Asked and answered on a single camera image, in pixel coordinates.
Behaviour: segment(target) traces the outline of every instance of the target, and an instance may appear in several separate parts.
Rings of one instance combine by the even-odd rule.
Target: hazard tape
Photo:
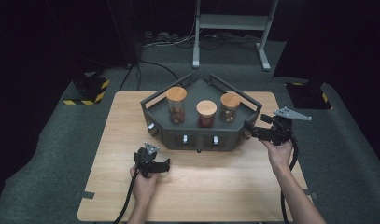
[[[100,87],[100,92],[96,95],[94,99],[63,99],[63,103],[65,105],[95,105],[100,103],[102,101],[103,97],[105,96],[105,92],[107,89],[107,86],[109,84],[109,80],[106,80],[102,86]]]
[[[293,82],[291,84],[296,85],[296,86],[303,86],[303,83],[299,83],[299,82]],[[327,98],[326,93],[323,92],[321,94],[321,97],[323,97],[324,103],[327,103],[329,101],[329,98]]]

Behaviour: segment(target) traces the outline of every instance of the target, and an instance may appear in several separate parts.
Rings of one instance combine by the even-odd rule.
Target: wooden table
[[[256,138],[231,152],[170,150],[147,131],[140,101],[151,91],[120,91],[115,95],[77,217],[81,221],[113,221],[125,202],[134,153],[145,142],[159,146],[156,161],[171,159],[171,169],[160,175],[149,207],[148,221],[223,222],[281,221],[280,188],[265,146]],[[270,92],[246,92],[262,103],[261,113],[278,109]],[[270,127],[262,121],[259,127]],[[300,164],[292,173],[307,189]],[[122,221],[132,213],[132,197]]]

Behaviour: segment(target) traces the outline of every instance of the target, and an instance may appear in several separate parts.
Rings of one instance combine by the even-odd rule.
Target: gray carpet
[[[202,44],[214,47],[213,43]],[[192,49],[143,48],[141,58],[160,63],[179,77],[193,73],[203,78],[213,73],[241,91],[271,91],[280,107],[293,108],[284,82],[301,80],[272,78],[284,46],[284,42],[267,42],[270,72],[262,71],[254,43],[201,49],[199,69],[191,67]],[[140,91],[157,91],[175,80],[159,66],[140,63],[139,67]],[[136,90],[136,72],[135,67],[123,91]],[[110,84],[98,105],[57,102],[34,157],[7,180],[0,199],[0,224],[80,223],[76,193],[85,189],[114,94],[126,73],[119,68],[104,71]],[[314,120],[294,121],[293,125],[299,163],[310,192],[317,194],[315,204],[328,223],[380,223],[380,162],[333,87],[324,84],[322,90],[333,110],[296,110]]]

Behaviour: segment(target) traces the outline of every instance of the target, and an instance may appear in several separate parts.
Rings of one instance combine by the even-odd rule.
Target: tripod base
[[[295,108],[332,109],[326,94],[321,89],[310,92],[302,83],[286,83],[286,89]]]

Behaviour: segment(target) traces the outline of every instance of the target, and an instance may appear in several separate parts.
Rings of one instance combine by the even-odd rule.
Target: jar with brown contents
[[[213,128],[217,105],[212,101],[204,100],[198,103],[196,110],[199,114],[198,127]]]
[[[237,94],[228,92],[221,96],[221,109],[219,110],[220,118],[225,122],[233,122],[238,106],[240,105],[240,98]]]
[[[186,111],[184,108],[184,102],[186,97],[187,91],[182,87],[172,87],[166,91],[170,120],[175,124],[185,121]]]

